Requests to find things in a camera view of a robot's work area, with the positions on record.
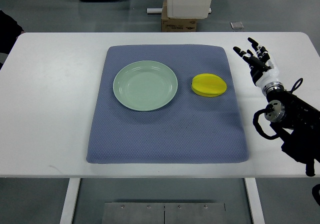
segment white table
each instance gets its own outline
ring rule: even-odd
[[[234,46],[247,38],[274,56],[281,82],[320,110],[320,58],[299,32],[25,33],[0,71],[0,177],[306,177],[305,165],[266,140],[252,119],[267,100]],[[230,164],[91,164],[86,161],[91,123],[107,50],[138,44],[203,44],[225,49],[234,81],[249,160]],[[269,123],[260,118],[270,135]],[[320,164],[315,164],[320,176]]]

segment table leg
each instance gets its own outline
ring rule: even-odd
[[[249,200],[251,218],[253,224],[265,224],[264,214],[261,207],[257,183],[255,178],[245,178],[246,193]]]
[[[60,224],[72,224],[77,203],[80,178],[70,178],[66,190]]]

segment concrete floor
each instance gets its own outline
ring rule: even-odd
[[[162,3],[163,0],[0,0],[0,8],[12,16],[26,32],[160,32],[161,16],[147,15],[146,10],[161,8]],[[208,18],[198,21],[198,32],[232,32],[230,22],[241,21],[245,32],[306,33],[318,54],[320,53],[320,0],[212,0],[211,8],[212,13]],[[0,54],[0,62],[3,63],[6,57],[5,54]],[[170,186],[176,181],[159,179],[152,182],[156,182],[155,185],[165,182]],[[223,185],[221,182],[225,180],[211,181],[206,184],[215,189],[213,192],[208,191],[210,198],[220,190],[218,186]],[[84,223],[86,218],[94,216],[91,215],[95,213],[94,206],[86,207],[87,216],[81,217],[79,213],[83,207],[81,203],[87,197],[96,195],[98,198],[98,193],[105,193],[105,190],[95,187],[105,187],[112,192],[112,188],[117,186],[115,181],[110,180],[106,180],[106,183],[101,183],[101,180],[83,182],[85,184],[80,187],[74,223]],[[208,181],[198,179],[196,183],[189,183],[187,186],[201,189],[206,182]],[[240,193],[237,198],[241,199],[245,189],[242,188],[241,181],[236,180],[235,183]],[[130,193],[131,184],[132,180],[123,180],[126,193]],[[320,184],[320,178],[257,179],[265,223],[319,223],[320,206],[311,196],[311,188],[316,184]],[[59,223],[67,185],[67,179],[1,178],[0,223]],[[205,191],[206,189],[198,199],[206,196]],[[230,194],[224,193],[225,199],[229,200]],[[229,223],[248,223],[247,212],[242,211],[242,215],[244,217],[230,219]],[[99,223],[100,218],[97,216],[95,220],[91,219],[91,223]]]

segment plate rim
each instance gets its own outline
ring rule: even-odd
[[[124,104],[120,98],[117,96],[117,91],[115,91],[115,83],[116,83],[116,80],[117,80],[117,77],[123,72],[124,69],[127,69],[129,66],[133,65],[133,64],[136,64],[136,63],[141,63],[141,62],[152,62],[152,63],[157,63],[157,65],[160,65],[164,68],[166,68],[167,70],[169,70],[170,73],[172,73],[172,76],[174,77],[174,80],[175,80],[175,83],[176,83],[176,88],[174,90],[174,92],[172,92],[172,97],[168,99],[168,101],[164,104],[161,104],[161,105],[158,105],[158,107],[155,107],[155,108],[149,108],[149,109],[145,109],[145,108],[135,108],[135,107],[132,107],[130,105],[127,105],[127,104]],[[131,110],[134,110],[134,111],[138,111],[138,112],[150,112],[150,111],[154,111],[154,110],[157,110],[157,109],[160,109],[162,107],[164,107],[165,105],[167,105],[169,102],[172,101],[172,99],[176,96],[177,94],[177,91],[178,91],[178,78],[177,78],[177,75],[175,74],[175,72],[169,67],[167,66],[166,64],[163,64],[162,62],[159,62],[159,61],[155,61],[155,60],[138,60],[138,61],[135,61],[135,62],[132,62],[126,66],[124,66],[123,68],[121,68],[120,71],[118,71],[118,73],[115,75],[114,79],[113,79],[113,84],[112,84],[112,90],[113,90],[113,94],[115,96],[115,98],[118,100],[118,102],[120,102],[123,106],[125,106],[126,108],[128,109],[131,109]]]

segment black cable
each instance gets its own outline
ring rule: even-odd
[[[259,116],[260,116],[261,114],[270,113],[270,112],[272,112],[272,111],[273,111],[272,105],[269,104],[269,105],[266,106],[265,109],[258,110],[258,111],[253,115],[253,121],[252,121],[252,123],[253,123],[256,131],[257,131],[262,137],[264,137],[265,139],[268,139],[268,140],[277,139],[279,136],[278,136],[278,134],[275,134],[275,135],[272,135],[272,136],[265,134],[264,130],[262,129],[262,127],[261,127],[260,124],[259,124]]]

